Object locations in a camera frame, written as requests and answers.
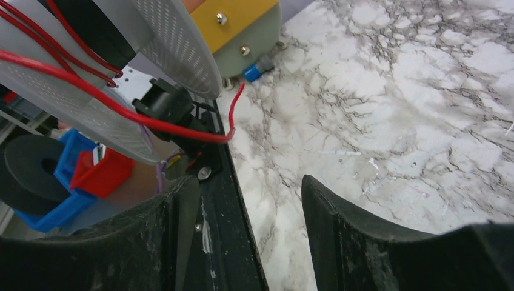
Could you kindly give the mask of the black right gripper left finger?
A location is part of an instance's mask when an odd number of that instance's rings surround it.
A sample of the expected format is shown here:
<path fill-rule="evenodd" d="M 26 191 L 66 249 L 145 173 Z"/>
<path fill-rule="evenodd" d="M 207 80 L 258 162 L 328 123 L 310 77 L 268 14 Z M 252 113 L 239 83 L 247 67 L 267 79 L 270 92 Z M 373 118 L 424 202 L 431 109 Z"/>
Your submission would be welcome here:
<path fill-rule="evenodd" d="M 76 234 L 1 238 L 1 289 L 182 290 L 199 200 L 187 175 Z"/>

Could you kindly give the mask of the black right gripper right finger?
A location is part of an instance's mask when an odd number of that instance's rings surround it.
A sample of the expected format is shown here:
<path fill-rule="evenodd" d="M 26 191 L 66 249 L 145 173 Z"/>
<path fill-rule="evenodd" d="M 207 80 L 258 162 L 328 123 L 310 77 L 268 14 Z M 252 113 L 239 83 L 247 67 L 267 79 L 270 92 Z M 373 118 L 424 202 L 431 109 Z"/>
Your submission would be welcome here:
<path fill-rule="evenodd" d="M 400 226 L 310 175 L 302 207 L 319 290 L 512 290 L 513 225 L 440 235 Z"/>

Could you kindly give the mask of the white perforated cable spool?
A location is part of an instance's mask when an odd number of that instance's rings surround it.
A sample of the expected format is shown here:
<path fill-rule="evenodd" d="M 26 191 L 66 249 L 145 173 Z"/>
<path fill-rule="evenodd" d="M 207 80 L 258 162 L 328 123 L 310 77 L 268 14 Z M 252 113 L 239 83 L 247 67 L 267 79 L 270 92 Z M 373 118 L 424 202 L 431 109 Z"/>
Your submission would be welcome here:
<path fill-rule="evenodd" d="M 177 89 L 206 100 L 221 92 L 214 58 L 180 1 L 2 1 L 1 84 L 89 138 L 147 164 L 159 155 L 142 132 L 223 143 L 184 125 L 178 108 L 143 105 L 150 77 L 132 78 L 144 55 Z"/>

